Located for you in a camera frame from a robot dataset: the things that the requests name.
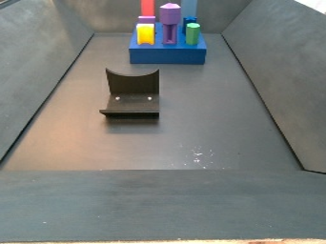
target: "gray panel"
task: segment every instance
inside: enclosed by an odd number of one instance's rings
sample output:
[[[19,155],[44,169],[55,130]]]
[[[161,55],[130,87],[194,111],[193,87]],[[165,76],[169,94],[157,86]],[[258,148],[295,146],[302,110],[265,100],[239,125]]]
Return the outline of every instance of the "gray panel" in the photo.
[[[205,65],[132,65],[130,37],[92,38],[4,170],[301,170],[222,36],[205,35]],[[107,120],[98,112],[106,68],[132,75],[159,68],[158,121]]]
[[[298,158],[326,172],[326,17],[291,0],[258,0],[223,35]]]
[[[222,33],[253,0],[199,0],[198,17],[203,32]]]
[[[131,32],[140,15],[140,0],[62,0],[95,32]],[[253,0],[199,0],[203,32],[222,32]],[[157,12],[166,0],[157,1]]]
[[[325,185],[305,172],[6,172],[2,241],[325,239]]]
[[[92,32],[58,1],[22,0],[0,14],[0,158]]]

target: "yellow cube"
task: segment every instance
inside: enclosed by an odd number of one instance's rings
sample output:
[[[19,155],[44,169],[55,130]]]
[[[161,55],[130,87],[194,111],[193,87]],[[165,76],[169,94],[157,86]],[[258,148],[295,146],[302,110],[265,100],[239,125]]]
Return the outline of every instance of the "yellow cube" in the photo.
[[[138,45],[155,44],[155,25],[154,24],[138,24]]]

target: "blue block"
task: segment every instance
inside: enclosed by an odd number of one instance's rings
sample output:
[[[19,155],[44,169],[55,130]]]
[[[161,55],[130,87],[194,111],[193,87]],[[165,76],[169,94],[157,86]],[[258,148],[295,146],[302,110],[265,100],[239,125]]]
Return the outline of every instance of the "blue block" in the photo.
[[[131,64],[205,64],[206,42],[202,34],[199,36],[199,44],[187,45],[182,27],[178,27],[178,43],[175,45],[163,45],[161,23],[155,24],[155,31],[155,45],[138,45],[138,32],[134,30],[128,46]]]
[[[182,33],[186,34],[187,24],[198,23],[198,17],[187,16],[183,18]]]

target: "red block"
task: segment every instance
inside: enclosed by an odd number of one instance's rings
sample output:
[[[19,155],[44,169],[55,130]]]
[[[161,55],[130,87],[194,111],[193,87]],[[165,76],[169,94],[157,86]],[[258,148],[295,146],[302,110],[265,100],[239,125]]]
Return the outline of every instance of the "red block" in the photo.
[[[142,0],[142,15],[143,16],[155,15],[155,0]]]

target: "green cylinder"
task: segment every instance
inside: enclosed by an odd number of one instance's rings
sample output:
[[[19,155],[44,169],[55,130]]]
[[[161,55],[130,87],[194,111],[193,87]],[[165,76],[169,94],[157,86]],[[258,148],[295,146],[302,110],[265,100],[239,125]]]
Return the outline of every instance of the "green cylinder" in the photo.
[[[198,24],[198,23],[187,24],[187,30],[186,30],[186,44],[187,45],[199,44],[199,33],[201,33],[201,24]]]

